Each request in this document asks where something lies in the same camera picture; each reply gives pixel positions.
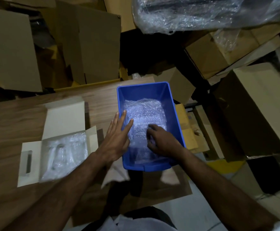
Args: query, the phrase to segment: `small open box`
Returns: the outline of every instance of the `small open box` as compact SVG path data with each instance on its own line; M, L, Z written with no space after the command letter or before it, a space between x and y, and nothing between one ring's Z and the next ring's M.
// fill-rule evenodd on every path
M40 181L48 167L49 153L45 145L53 139L60 139L76 133L86 134L88 155L98 148L96 126L85 130L84 101L82 97L45 104L47 116L41 141L23 143L19 164L19 186Z

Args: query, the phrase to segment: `wooden table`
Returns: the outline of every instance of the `wooden table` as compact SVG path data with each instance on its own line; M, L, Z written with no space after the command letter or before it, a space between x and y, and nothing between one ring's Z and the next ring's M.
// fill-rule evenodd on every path
M102 86L80 87L61 93L48 94L0 103L0 229L23 213L55 182L18 187L18 169L23 142L42 138L47 102L71 96L82 96L86 104L86 126L96 125L105 134L118 110L116 88L120 85L154 82L152 77L117 82ZM74 225L100 218L102 213L125 213L191 194L186 176L174 167L180 184L171 186L160 181L161 172L131 171L130 182L110 183L101 188L106 173L102 170L88 188L73 213Z

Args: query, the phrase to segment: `large plastic-wrapped object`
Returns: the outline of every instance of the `large plastic-wrapped object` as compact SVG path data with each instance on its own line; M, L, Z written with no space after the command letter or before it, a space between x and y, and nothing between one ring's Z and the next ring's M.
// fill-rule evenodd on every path
M127 122L134 119L134 124L128 133L130 139L130 155L135 164L149 163L163 158L147 148L146 130L149 124L156 124L167 130L165 111L159 100L141 99L125 101Z
M280 20L280 0L132 0L143 33L242 28Z
M86 133L44 140L42 153L45 172L42 173L40 182L65 177L88 157Z

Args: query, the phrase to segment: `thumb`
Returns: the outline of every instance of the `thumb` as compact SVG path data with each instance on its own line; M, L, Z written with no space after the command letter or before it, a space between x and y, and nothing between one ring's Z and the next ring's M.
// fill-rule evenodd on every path
M154 153L159 154L159 149L156 147L155 144L152 143L152 141L147 141L147 147Z

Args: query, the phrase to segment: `person's right hand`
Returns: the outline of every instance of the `person's right hand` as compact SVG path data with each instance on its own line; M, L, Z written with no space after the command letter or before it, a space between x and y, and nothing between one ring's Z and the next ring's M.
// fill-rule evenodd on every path
M154 145L150 138L153 137L156 145ZM170 133L164 130L164 128L149 124L149 128L146 131L147 147L154 153L166 157L174 158L175 160L181 160L184 153L184 147L179 141Z

